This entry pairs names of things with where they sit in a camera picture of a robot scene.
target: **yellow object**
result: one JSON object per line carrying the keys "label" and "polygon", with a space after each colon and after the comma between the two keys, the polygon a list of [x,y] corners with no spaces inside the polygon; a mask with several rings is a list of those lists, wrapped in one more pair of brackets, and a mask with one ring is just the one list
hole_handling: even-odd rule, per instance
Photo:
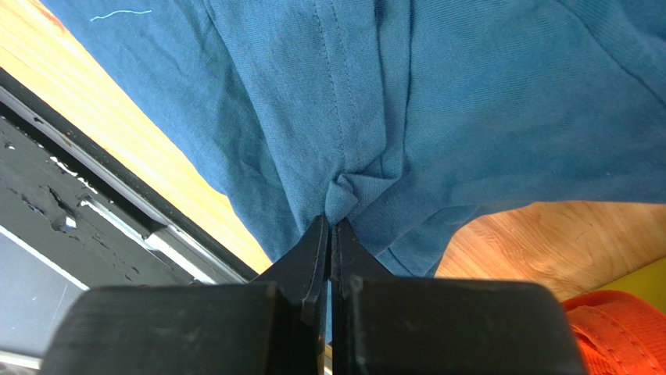
{"label": "yellow object", "polygon": [[666,313],[666,258],[645,266],[602,290],[626,291]]}

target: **blue fabric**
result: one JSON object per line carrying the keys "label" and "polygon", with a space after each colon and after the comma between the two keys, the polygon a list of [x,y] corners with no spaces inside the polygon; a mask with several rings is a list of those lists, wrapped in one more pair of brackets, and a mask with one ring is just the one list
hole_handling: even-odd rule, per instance
{"label": "blue fabric", "polygon": [[273,260],[322,212],[423,276],[480,215],[666,202],[662,0],[42,1]]}

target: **wooden surface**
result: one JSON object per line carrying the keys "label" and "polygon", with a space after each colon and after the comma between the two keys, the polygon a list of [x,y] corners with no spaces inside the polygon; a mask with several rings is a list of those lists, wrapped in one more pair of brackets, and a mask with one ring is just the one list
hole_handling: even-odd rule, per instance
{"label": "wooden surface", "polygon": [[[0,66],[254,270],[270,265],[229,201],[38,1],[0,0]],[[666,206],[536,204],[467,225],[437,274],[535,280],[567,298],[664,257],[665,240]]]}

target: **cloth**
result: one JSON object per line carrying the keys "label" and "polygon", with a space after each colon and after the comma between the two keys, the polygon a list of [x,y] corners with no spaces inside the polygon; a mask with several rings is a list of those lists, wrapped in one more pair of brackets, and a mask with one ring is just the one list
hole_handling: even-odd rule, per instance
{"label": "cloth", "polygon": [[326,213],[431,276],[475,217],[666,202],[662,0],[43,0],[272,260]]}
{"label": "cloth", "polygon": [[564,303],[590,375],[666,374],[666,315],[621,291]]}

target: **orange fabric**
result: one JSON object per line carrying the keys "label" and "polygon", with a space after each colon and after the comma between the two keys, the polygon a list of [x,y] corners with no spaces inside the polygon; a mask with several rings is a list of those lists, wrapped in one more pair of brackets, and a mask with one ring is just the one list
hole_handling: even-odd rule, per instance
{"label": "orange fabric", "polygon": [[666,315],[621,291],[563,304],[591,375],[666,375]]}

